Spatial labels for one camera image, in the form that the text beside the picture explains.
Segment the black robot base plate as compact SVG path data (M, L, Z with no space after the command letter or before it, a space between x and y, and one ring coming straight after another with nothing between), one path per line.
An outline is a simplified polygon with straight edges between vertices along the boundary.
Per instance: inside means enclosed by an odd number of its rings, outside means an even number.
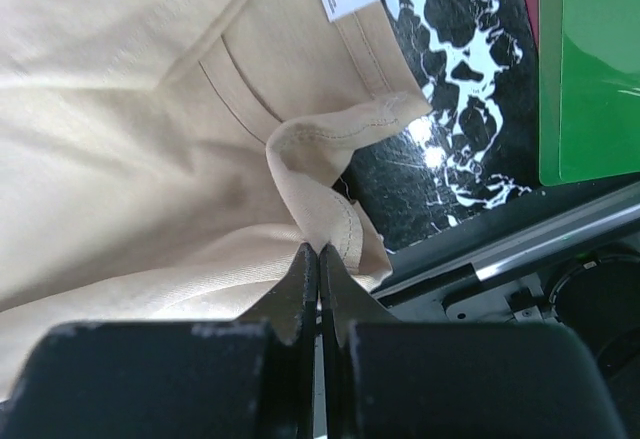
M399 252L383 304L415 320L572 329L606 377L639 362L639 179L545 187Z

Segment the beige t shirt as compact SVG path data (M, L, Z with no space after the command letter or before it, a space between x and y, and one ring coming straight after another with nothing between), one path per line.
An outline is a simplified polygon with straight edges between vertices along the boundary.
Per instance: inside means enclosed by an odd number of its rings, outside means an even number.
M228 319L303 243L392 271L335 189L429 112L380 0L1 0L1 395L78 320Z

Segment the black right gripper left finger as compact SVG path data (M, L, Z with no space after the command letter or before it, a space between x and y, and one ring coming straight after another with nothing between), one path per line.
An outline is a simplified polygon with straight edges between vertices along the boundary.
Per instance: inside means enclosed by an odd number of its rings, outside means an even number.
M5 438L309 438L318 258L238 319L76 322L36 345Z

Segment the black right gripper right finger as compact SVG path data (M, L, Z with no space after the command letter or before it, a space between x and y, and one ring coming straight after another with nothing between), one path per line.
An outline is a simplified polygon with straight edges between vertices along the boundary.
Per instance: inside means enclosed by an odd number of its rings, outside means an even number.
M319 256L327 434L331 438L623 438L578 336L544 323L397 320Z

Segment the green plastic folder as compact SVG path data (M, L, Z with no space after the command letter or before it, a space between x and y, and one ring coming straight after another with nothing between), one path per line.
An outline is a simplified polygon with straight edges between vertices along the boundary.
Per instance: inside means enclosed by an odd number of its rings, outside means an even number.
M639 0L539 0L539 179L639 170Z

